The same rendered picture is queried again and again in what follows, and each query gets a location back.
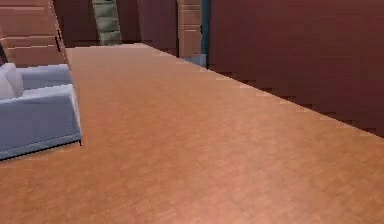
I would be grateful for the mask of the pale blue-grey sofa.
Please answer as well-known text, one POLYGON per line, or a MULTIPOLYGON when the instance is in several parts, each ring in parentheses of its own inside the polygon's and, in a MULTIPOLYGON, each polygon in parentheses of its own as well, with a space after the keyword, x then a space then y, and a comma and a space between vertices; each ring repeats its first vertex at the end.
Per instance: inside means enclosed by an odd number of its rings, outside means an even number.
POLYGON ((24 91, 0 100, 0 160, 82 140, 66 64, 18 68, 24 91))

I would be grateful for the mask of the tan panelled room door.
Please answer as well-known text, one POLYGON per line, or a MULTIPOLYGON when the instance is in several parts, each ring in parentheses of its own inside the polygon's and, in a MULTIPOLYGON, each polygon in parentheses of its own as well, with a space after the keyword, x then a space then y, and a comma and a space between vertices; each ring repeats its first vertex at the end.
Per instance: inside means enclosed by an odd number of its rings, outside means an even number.
POLYGON ((201 54, 202 0, 177 0, 179 56, 201 54))

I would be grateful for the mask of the olive green panelled door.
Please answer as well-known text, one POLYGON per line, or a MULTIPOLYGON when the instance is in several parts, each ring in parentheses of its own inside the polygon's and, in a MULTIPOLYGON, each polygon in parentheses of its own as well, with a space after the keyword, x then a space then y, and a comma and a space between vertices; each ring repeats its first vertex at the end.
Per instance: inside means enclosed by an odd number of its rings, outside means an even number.
POLYGON ((116 0, 92 0, 101 45, 122 43, 116 0))

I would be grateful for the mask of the brown panelled room door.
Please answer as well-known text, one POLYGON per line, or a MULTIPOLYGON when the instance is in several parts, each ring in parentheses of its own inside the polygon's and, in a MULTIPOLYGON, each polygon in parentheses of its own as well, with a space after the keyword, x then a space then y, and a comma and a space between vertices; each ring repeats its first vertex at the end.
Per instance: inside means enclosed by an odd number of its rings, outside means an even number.
POLYGON ((68 64, 55 37, 61 30, 52 0, 0 0, 0 62, 17 67, 68 64))

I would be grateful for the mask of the white cushion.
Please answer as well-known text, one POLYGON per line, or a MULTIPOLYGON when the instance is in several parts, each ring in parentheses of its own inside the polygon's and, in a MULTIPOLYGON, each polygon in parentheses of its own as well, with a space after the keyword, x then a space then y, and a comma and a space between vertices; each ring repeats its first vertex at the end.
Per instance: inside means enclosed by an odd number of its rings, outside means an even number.
POLYGON ((22 75, 13 63, 0 66, 0 100, 18 98, 24 91, 22 75))

